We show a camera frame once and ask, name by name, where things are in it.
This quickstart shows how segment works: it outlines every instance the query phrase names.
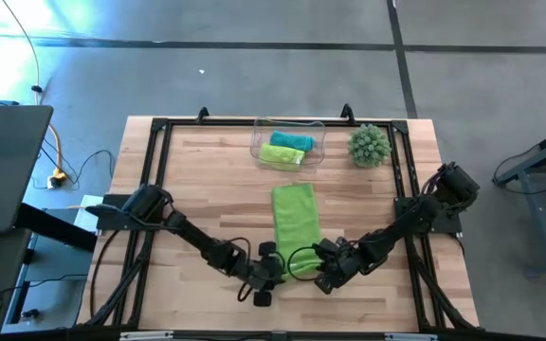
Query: lime green cloth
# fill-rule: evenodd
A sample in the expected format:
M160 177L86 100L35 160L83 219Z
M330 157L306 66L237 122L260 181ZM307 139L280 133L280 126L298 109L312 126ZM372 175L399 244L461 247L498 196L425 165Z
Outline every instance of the lime green cloth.
M321 260L312 249L297 252L292 257L292 263L288 263L296 249L321 241L313 186L302 184L273 188L271 202L277 250L285 260L286 266L282 278L291 278L287 273L287 267L290 267L292 274L299 278L315 272Z
M287 147L271 146L263 143L261 146L261 163L278 171L300 171L300 162L304 152Z

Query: wooden table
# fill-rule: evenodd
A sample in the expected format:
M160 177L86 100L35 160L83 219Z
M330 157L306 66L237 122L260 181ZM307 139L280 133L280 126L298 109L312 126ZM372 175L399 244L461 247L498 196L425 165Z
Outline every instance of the wooden table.
M152 117L128 117L110 193L137 189ZM409 136L422 185L440 166L433 123L409 119ZM349 160L346 141L350 128L326 130L326 158L315 173L262 170L248 148L251 127L174 127L164 189L174 205L212 237L243 236L253 245L273 241L270 192L292 183L313 183L322 234L356 239L393 221L396 196L391 161L370 170ZM151 172L155 180L161 137ZM403 174L407 174L403 145L398 142ZM408 181L404 181L410 193ZM118 284L128 233L120 232L107 249L100 267L95 302L104 303ZM90 275L105 236L94 252ZM477 325L461 248L448 236L432 235L431 246L440 286L464 317ZM252 258L257 258L253 247ZM368 276L355 276L330 295L313 283L290 282L275 288L268 308L254 307L251 298L237 301L241 282L208 267L198 252L180 238L160 232L155 237L145 288L141 329L287 330L316 332L417 331L406 249L399 242L389 260ZM423 296L433 321L430 296ZM78 322L89 317L88 282ZM134 287L126 300L131 311Z

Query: black metal frame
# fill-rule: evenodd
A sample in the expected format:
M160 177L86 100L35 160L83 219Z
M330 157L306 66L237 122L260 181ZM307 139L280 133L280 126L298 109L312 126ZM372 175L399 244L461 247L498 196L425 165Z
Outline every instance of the black metal frame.
M32 341L119 341L123 332L136 332L131 326L97 326L71 329L55 329L37 332L16 332L0 334L0 341L27 340ZM513 335L500 332L473 332L449 329L430 328L423 331L422 338L413 333L401 332L287 332L287 331L168 331L161 332L161 337L156 340L250 340L266 339L270 341L290 340L470 340L470 341L546 341L545 337Z
M147 150L145 153L144 164L142 168L142 174L140 177L140 184L146 184L149 180L151 173L151 167L153 163L154 153L155 153L155 141L159 132L163 131L163 145L161 148L161 154L159 157L159 164L157 167L157 173L155 176L155 185L162 186L164 180L164 174L166 170L166 163L168 160L169 148L172 139L172 131L174 126L252 126L254 120L251 118L213 118L207 119L209 117L209 112L207 108L202 108L199 112L197 118L193 117L180 117L180 118L154 118L151 124L151 131L149 135L149 141L147 144ZM378 128L384 129L391 143L391 167L393 171L393 178L395 189L397 191L397 196L399 198L406 197L406 192L404 190L403 183L403 174L399 161L399 153L397 151L396 145L396 135L401 135L401 141L404 145L404 151L406 152L406 160L409 170L409 181L411 186L412 195L418 195L419 187L418 180L416 177L416 171L414 166L414 159L412 155L411 145L410 145L410 132L408 129L408 124L405 120L358 120L355 119L354 112L349 104L345 104L342 108L341 118L346 118L346 120L325 120L321 122L326 127L359 127L361 124L372 124ZM290 122L304 122L304 119L285 119L285 121ZM126 254L123 263L122 276L125 275L134 261L134 254L136 253L137 240L138 240L138 231L131 231L130 238L128 240L128 246L126 248ZM144 247L151 248L153 245L155 233L154 232L145 232L145 242ZM431 272L435 278L435 270L433 267L433 258L431 255L430 244L428 241L428 236L421 237L423 245L423 257L425 264L428 266L428 270ZM408 237L405 240L405 243L408 245L410 242L413 242L412 237ZM425 313L425 303L423 300L423 294L420 285L420 277L416 270L416 255L412 255L408 251L408 260L409 260L409 274L410 274L410 283L412 286L412 294L414 297L415 311L418 321L419 330L424 328L429 328L431 325L428 322L426 313ZM148 263L140 270L138 275L138 281L136 284L136 294L133 303L133 310L130 318L128 319L127 325L138 326L140 319L140 312L142 307L142 300L144 298L144 290L146 286L146 276L148 272ZM113 315L113 325L122 325L121 320L123 319L123 308L125 306L125 293L121 300L118 302L118 305L115 309ZM444 328L445 321L443 317L442 310L436 301L435 297L431 297L433 300L434 312L435 312L435 326Z
M88 252L94 251L94 246L96 246L97 238L94 233L76 227L25 203L20 204L18 208L14 227L29 229L38 235L79 247Z

